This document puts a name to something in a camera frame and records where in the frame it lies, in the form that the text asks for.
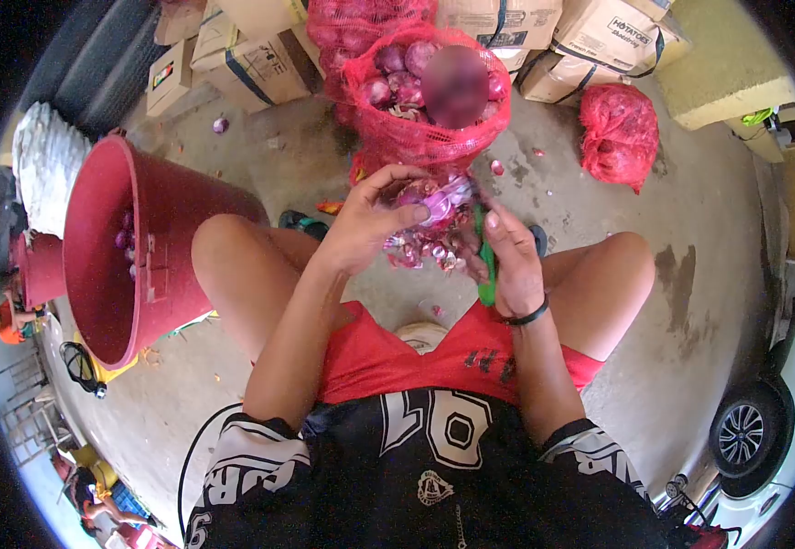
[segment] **red shorts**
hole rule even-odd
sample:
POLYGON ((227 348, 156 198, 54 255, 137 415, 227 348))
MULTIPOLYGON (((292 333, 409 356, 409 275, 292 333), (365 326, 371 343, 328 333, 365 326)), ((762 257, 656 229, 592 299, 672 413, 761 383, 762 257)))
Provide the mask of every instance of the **red shorts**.
MULTIPOLYGON (((380 327, 358 301, 343 304, 355 316, 331 335, 318 400, 329 404, 374 394, 441 387, 461 389, 518 404, 516 362, 510 328, 479 301, 449 330, 437 348, 419 355, 380 327)), ((603 362, 562 346, 565 365, 578 390, 603 362)))

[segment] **orange shirt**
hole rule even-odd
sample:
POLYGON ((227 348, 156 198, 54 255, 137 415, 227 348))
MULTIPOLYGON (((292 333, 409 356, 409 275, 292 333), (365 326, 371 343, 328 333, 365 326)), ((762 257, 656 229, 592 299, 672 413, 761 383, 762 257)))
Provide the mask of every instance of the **orange shirt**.
POLYGON ((10 301, 5 300, 0 304, 0 338, 5 344, 19 345, 25 341, 25 338, 19 332, 14 331, 12 320, 13 309, 10 307, 10 301))

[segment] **fingernail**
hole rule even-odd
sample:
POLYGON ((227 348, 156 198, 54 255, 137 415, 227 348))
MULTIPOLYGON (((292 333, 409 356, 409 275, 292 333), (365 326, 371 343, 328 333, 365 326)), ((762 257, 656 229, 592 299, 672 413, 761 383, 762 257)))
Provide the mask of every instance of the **fingernail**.
POLYGON ((498 228, 499 223, 501 223, 501 220, 499 219, 499 214, 496 214, 495 212, 490 212, 489 214, 486 214, 486 226, 488 226, 489 228, 498 228))
POLYGON ((428 208, 427 208, 427 206, 424 206, 424 205, 418 205, 418 206, 416 206, 416 208, 413 210, 413 219, 414 219, 415 221, 425 221, 425 220, 427 220, 429 217, 431 217, 431 213, 428 211, 428 208))

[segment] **knee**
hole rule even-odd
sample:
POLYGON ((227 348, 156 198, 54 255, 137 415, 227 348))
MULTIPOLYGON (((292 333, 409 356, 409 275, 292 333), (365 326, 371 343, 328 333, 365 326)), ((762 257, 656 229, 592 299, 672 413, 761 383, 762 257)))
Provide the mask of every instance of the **knee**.
POLYGON ((249 220, 239 215, 217 214, 202 222, 193 236, 190 256, 197 277, 216 265, 216 260, 230 253, 228 247, 236 242, 245 242, 259 231, 249 220))
POLYGON ((625 265, 631 282, 639 289, 650 291, 654 286, 655 268, 654 256, 644 236, 636 233, 624 232, 611 235, 604 242, 609 252, 620 258, 620 263, 625 265))

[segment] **shirt sleeve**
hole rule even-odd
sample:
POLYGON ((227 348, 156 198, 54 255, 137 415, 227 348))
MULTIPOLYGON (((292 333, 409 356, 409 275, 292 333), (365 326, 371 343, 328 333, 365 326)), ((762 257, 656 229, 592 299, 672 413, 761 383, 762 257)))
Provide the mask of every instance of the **shirt sleeve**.
POLYGON ((224 422, 185 546, 271 546, 308 534, 309 447, 282 419, 233 414, 224 422))
POLYGON ((629 457, 588 419, 571 422, 544 443, 536 464, 548 499, 548 521, 567 545, 666 546, 644 483, 629 457))

